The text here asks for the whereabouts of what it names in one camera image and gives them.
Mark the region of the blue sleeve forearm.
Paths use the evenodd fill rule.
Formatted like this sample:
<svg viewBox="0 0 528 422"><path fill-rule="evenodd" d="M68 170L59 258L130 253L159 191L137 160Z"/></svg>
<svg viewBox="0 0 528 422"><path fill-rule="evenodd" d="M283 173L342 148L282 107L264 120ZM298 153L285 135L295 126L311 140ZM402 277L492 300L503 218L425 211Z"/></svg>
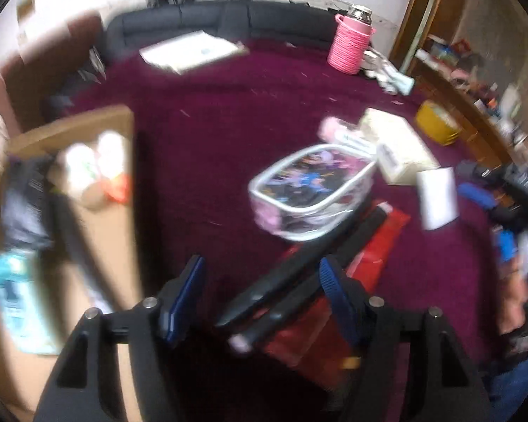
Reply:
<svg viewBox="0 0 528 422"><path fill-rule="evenodd" d="M528 352L493 363L484 378L491 421L528 421Z"/></svg>

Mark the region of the person right hand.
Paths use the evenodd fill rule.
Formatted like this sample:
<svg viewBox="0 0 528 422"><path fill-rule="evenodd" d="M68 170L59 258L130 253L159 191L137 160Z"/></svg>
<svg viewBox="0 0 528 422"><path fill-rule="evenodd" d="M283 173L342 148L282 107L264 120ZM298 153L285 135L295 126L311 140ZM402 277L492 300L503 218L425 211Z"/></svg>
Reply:
<svg viewBox="0 0 528 422"><path fill-rule="evenodd" d="M497 289L497 328L501 335L524 325L524 304L528 302L528 277L524 277L517 258L500 267Z"/></svg>

